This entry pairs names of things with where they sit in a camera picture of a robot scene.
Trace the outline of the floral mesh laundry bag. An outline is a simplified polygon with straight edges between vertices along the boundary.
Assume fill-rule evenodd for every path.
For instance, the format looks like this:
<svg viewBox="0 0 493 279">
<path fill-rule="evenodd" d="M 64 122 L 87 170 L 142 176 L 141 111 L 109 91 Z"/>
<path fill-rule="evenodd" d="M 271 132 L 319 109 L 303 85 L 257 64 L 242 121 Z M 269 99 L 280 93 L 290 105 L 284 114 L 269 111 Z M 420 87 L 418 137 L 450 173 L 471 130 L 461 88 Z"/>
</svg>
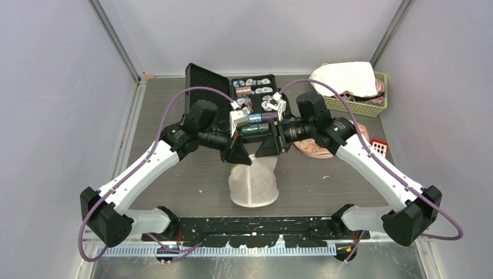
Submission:
<svg viewBox="0 0 493 279">
<path fill-rule="evenodd" d="M 318 146 L 319 149 L 324 149 L 324 152 L 329 153 L 332 157 L 341 148 L 347 147 L 350 139 L 358 142 L 361 149 L 365 145 L 370 146 L 369 137 L 361 129 L 360 124 L 354 121 L 344 117 L 330 120 L 318 120 L 312 117 L 308 121 L 315 125 L 316 134 L 303 141 L 312 140 L 314 145 Z"/>
</svg>

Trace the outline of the white bra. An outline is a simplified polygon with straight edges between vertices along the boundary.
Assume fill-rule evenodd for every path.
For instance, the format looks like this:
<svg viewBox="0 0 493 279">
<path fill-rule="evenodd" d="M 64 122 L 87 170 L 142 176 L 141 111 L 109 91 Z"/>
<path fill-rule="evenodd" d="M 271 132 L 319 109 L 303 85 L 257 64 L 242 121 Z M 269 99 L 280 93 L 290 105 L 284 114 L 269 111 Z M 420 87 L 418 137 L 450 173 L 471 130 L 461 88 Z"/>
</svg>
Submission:
<svg viewBox="0 0 493 279">
<path fill-rule="evenodd" d="M 315 69 L 309 78 L 327 84 L 341 95 L 345 92 L 362 98 L 377 95 L 376 77 L 369 62 L 322 65 Z"/>
</svg>

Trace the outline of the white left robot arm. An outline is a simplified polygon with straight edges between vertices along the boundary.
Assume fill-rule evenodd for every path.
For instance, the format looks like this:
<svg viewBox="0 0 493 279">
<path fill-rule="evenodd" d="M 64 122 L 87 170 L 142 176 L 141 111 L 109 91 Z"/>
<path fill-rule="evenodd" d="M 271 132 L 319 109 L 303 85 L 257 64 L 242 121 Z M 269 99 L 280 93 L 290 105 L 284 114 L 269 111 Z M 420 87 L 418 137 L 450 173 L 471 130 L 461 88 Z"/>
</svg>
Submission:
<svg viewBox="0 0 493 279">
<path fill-rule="evenodd" d="M 229 131 L 213 127 L 217 106 L 208 101 L 195 102 L 181 122 L 162 129 L 150 148 L 113 181 L 80 195 L 83 220 L 108 247 L 121 244 L 127 237 L 153 233 L 165 241 L 179 231 L 178 217 L 164 206 L 152 210 L 131 210 L 131 204 L 162 173 L 182 161 L 200 146 L 220 152 L 222 162 L 251 165 L 242 143 L 240 125 L 249 122 L 249 109 L 230 112 Z"/>
</svg>

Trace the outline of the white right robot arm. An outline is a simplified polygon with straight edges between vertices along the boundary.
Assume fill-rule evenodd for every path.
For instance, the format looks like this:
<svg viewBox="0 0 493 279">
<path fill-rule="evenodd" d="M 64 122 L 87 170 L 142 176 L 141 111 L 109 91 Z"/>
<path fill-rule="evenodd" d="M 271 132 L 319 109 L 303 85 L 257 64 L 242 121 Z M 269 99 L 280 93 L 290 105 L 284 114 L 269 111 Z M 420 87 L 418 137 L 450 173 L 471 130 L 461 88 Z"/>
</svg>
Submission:
<svg viewBox="0 0 493 279">
<path fill-rule="evenodd" d="M 359 138 L 353 123 L 343 117 L 331 117 L 318 93 L 301 94 L 296 103 L 301 116 L 293 121 L 271 121 L 255 156 L 278 156 L 294 142 L 314 139 L 353 167 L 388 202 L 387 207 L 343 206 L 332 216 L 335 236 L 344 239 L 354 231 L 375 231 L 386 233 L 397 244 L 410 246 L 435 222 L 442 199 L 437 187 L 424 188 L 406 178 L 366 139 Z"/>
</svg>

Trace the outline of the black poker chip case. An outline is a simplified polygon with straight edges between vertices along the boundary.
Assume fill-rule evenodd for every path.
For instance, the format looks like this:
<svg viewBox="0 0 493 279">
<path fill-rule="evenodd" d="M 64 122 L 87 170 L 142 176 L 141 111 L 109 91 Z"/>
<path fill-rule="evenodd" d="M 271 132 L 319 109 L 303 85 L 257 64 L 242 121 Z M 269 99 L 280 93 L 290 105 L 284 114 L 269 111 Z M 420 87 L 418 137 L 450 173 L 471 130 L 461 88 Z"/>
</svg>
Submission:
<svg viewBox="0 0 493 279">
<path fill-rule="evenodd" d="M 278 120 L 276 110 L 267 106 L 267 100 L 280 90 L 273 74 L 228 78 L 204 67 L 189 63 L 185 70 L 186 84 L 189 87 L 214 88 L 228 95 L 240 106 L 251 108 L 249 124 L 241 127 L 244 143 L 261 142 L 268 132 L 268 123 Z M 198 101 L 208 101 L 217 106 L 214 128 L 228 131 L 230 128 L 230 102 L 223 96 L 207 91 L 192 90 L 185 94 L 185 112 Z"/>
</svg>

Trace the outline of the green plastic basket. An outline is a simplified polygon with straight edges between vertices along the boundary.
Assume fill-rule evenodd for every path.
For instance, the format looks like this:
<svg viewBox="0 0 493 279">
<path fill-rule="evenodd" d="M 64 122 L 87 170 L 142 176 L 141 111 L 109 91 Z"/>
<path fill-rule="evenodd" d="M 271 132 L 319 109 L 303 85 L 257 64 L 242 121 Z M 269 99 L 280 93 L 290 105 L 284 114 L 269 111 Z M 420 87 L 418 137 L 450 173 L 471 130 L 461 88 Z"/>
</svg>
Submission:
<svg viewBox="0 0 493 279">
<path fill-rule="evenodd" d="M 375 72 L 374 75 L 376 79 L 379 79 L 383 82 L 385 82 L 386 86 L 388 85 L 388 78 L 387 75 L 384 73 L 380 72 Z M 329 109 L 334 109 L 334 110 L 339 110 L 339 111 L 346 111 L 346 107 L 342 104 L 342 102 L 336 97 L 336 94 L 338 94 L 336 91 L 334 91 L 332 88 L 327 89 L 326 87 L 312 83 L 313 88 L 316 90 L 318 94 L 323 96 L 324 101 L 326 103 L 326 106 Z M 359 114 L 363 116 L 369 116 L 369 117 L 376 117 L 378 116 L 386 107 L 387 107 L 387 89 L 385 91 L 385 97 L 384 97 L 384 102 L 380 106 L 376 105 L 368 105 L 364 103 L 357 103 L 357 102 L 350 102 L 344 100 L 351 110 L 353 111 L 354 114 Z"/>
</svg>

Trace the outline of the pink bras in basket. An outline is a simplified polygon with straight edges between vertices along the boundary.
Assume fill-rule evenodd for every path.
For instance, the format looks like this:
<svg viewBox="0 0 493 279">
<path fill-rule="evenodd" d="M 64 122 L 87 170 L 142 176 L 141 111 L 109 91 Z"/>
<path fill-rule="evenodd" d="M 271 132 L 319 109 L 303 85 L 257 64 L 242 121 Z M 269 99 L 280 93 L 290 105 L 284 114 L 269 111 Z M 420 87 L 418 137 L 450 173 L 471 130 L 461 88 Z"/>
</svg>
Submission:
<svg viewBox="0 0 493 279">
<path fill-rule="evenodd" d="M 375 96 L 359 97 L 359 96 L 356 96 L 356 95 L 354 95 L 348 91 L 341 94 L 341 96 L 346 101 L 380 106 L 384 102 L 385 91 L 387 89 L 387 86 L 386 86 L 385 82 L 383 82 L 379 79 L 375 79 L 375 86 L 376 86 L 376 90 L 377 90 L 377 95 L 375 95 Z"/>
</svg>

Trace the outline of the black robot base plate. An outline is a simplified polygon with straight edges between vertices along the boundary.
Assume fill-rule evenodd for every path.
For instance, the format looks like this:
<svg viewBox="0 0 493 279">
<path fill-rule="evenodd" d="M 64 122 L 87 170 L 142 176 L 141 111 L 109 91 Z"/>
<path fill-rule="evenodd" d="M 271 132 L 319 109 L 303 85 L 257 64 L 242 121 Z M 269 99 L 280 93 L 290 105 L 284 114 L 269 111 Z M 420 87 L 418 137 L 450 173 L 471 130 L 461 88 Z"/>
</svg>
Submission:
<svg viewBox="0 0 493 279">
<path fill-rule="evenodd" d="M 160 242 L 180 242 L 186 247 L 201 244 L 208 248 L 273 247 L 284 241 L 287 248 L 317 248 L 327 241 L 354 243 L 357 237 L 369 239 L 368 232 L 349 231 L 339 221 L 322 216 L 297 217 L 180 217 L 166 232 L 143 235 Z"/>
</svg>

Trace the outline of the aluminium frame rail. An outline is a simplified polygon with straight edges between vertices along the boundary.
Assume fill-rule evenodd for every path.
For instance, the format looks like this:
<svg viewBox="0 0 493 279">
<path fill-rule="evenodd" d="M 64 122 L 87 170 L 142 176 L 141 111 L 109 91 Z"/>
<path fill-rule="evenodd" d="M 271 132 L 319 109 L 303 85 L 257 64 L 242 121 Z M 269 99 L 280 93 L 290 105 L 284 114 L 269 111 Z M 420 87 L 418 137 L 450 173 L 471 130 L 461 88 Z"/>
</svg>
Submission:
<svg viewBox="0 0 493 279">
<path fill-rule="evenodd" d="M 139 83 L 141 80 L 139 72 L 137 71 L 137 68 L 134 66 L 134 63 L 131 61 L 130 55 L 126 51 L 120 37 L 117 34 L 117 31 L 114 28 L 113 24 L 111 23 L 111 20 L 108 16 L 107 12 L 105 11 L 103 5 L 98 0 L 88 0 L 87 2 L 89 3 L 90 7 L 93 9 L 93 11 L 94 11 L 96 17 L 98 18 L 102 28 L 104 29 L 105 33 L 107 34 L 110 42 L 112 43 L 113 47 L 115 48 L 118 56 L 122 60 L 126 69 L 130 73 L 131 77 L 137 83 Z"/>
</svg>

